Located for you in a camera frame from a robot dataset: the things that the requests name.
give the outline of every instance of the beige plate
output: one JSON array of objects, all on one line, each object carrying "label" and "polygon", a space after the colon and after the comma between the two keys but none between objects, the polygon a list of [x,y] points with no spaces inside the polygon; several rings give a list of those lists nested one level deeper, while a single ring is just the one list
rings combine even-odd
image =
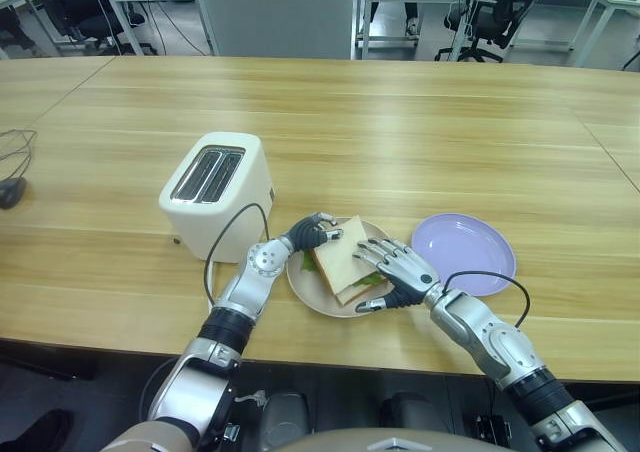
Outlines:
[{"label": "beige plate", "polygon": [[[337,218],[338,223],[345,222],[346,220],[348,220],[346,217]],[[367,233],[368,237],[389,237],[381,228],[376,227],[370,222],[363,220],[362,225],[364,226],[364,231]],[[339,318],[366,315],[370,312],[364,314],[356,313],[356,305],[364,300],[371,300],[376,297],[380,297],[381,295],[390,292],[393,288],[393,285],[387,281],[384,284],[380,284],[377,287],[368,290],[360,297],[356,297],[343,307],[322,281],[318,272],[302,270],[303,257],[303,252],[296,252],[291,256],[287,262],[287,278],[289,279],[289,284],[291,285],[293,292],[298,296],[298,298],[313,310],[320,312],[321,314]]]}]

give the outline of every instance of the plate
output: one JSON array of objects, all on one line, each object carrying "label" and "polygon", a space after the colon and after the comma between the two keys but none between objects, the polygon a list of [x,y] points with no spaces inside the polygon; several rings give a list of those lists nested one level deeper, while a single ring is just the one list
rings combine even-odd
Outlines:
[{"label": "plate", "polygon": [[[339,217],[336,220],[341,224],[342,222],[349,220],[349,218],[350,217]],[[384,232],[380,227],[373,225],[371,222],[363,220],[362,225],[367,237],[389,237],[386,232]],[[376,297],[380,297],[387,292],[391,292],[391,289],[393,289],[393,284],[387,281],[384,284],[380,284],[369,289],[361,296],[355,298],[345,306],[342,306],[340,305],[340,302],[338,302],[338,299],[333,296],[329,287],[325,285],[318,272],[302,269],[303,258],[303,252],[296,252],[291,256],[287,262],[287,278],[289,279],[289,284],[291,285],[294,294],[296,294],[307,306],[321,314],[339,318],[351,318],[367,315],[370,312],[362,314],[356,313],[356,305],[364,300],[371,300]]]},{"label": "plate", "polygon": [[[507,277],[516,275],[516,256],[509,242],[486,222],[470,215],[438,214],[418,225],[411,247],[429,262],[444,282],[454,272],[484,270]],[[469,295],[495,294],[509,283],[487,275],[456,277],[451,286]]]}]

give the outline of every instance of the person's leg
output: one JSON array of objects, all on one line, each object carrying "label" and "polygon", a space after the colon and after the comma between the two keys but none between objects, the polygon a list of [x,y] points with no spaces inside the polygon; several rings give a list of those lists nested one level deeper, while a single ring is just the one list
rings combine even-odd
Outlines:
[{"label": "person's leg", "polygon": [[371,2],[371,22],[373,22],[373,18],[376,16],[376,10],[378,10],[378,6],[380,2]]},{"label": "person's leg", "polygon": [[20,27],[18,14],[13,10],[9,8],[0,10],[0,28],[9,32],[16,43],[23,49],[27,50],[35,47],[36,43],[24,33],[22,27]]},{"label": "person's leg", "polygon": [[407,21],[418,18],[418,4],[415,2],[405,2],[404,11],[407,13]]},{"label": "person's leg", "polygon": [[404,11],[407,14],[407,22],[405,33],[406,35],[417,36],[420,32],[418,30],[418,4],[415,2],[405,2]]},{"label": "person's leg", "polygon": [[16,440],[0,444],[0,452],[57,452],[67,440],[72,425],[71,412],[50,410]]}]

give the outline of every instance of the computer mouse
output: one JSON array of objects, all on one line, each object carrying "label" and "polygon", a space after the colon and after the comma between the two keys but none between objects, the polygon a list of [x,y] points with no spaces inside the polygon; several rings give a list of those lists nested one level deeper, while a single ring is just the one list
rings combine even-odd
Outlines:
[{"label": "computer mouse", "polygon": [[10,209],[15,206],[27,188],[24,177],[12,177],[0,181],[0,209]]}]

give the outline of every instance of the shoe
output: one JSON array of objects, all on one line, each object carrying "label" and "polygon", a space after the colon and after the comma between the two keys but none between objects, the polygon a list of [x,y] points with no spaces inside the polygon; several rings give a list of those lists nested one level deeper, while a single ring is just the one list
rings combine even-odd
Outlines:
[{"label": "shoe", "polygon": [[49,55],[37,45],[34,45],[29,50],[31,51],[31,55],[36,59],[43,59],[45,57],[49,57]]},{"label": "shoe", "polygon": [[11,450],[58,452],[69,437],[72,426],[73,414],[70,411],[50,410],[10,442]]},{"label": "shoe", "polygon": [[407,20],[407,27],[404,31],[405,35],[409,37],[418,37],[420,31],[418,30],[418,18],[412,17]]}]

